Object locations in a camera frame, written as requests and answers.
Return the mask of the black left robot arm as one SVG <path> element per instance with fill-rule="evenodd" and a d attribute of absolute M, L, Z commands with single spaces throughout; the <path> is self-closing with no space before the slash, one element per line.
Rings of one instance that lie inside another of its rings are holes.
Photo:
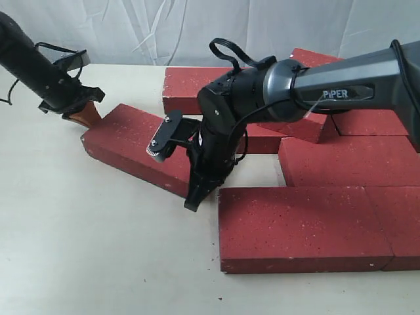
<path fill-rule="evenodd" d="M 38 108 L 44 114 L 52 112 L 91 128 L 102 119 L 95 103 L 102 102 L 105 93 L 80 81 L 88 64 L 85 49 L 74 51 L 46 42 L 34 43 L 17 22 L 1 13 L 1 66 L 16 78 L 1 102 L 11 105 L 12 90 L 21 82 L 41 99 Z"/>

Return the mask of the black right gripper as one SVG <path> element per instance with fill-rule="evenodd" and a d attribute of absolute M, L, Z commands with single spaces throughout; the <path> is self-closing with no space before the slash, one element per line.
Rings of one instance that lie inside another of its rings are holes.
<path fill-rule="evenodd" d="M 239 163 L 236 152 L 245 134 L 245 125 L 220 133 L 209 121 L 200 121 L 191 147 L 187 149 L 190 161 L 190 180 L 184 207 L 196 212 L 200 203 L 230 175 Z"/>

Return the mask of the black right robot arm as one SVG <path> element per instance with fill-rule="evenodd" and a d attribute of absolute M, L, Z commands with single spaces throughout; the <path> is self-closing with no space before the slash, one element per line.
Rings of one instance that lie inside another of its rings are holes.
<path fill-rule="evenodd" d="M 188 148 L 190 180 L 185 208 L 221 186 L 241 156 L 250 123 L 294 123 L 305 115 L 392 110 L 419 142 L 419 43 L 393 40 L 386 49 L 318 67 L 273 56 L 231 71 L 203 86 L 202 119 Z"/>

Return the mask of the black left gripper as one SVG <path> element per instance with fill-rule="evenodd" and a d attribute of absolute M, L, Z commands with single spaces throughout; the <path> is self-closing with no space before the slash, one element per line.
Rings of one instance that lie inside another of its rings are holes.
<path fill-rule="evenodd" d="M 62 114 L 62 119 L 91 128 L 101 119 L 95 102 L 102 102 L 105 93 L 98 87 L 84 87 L 67 71 L 53 64 L 31 64 L 35 93 L 42 101 L 38 108 L 46 114 Z"/>

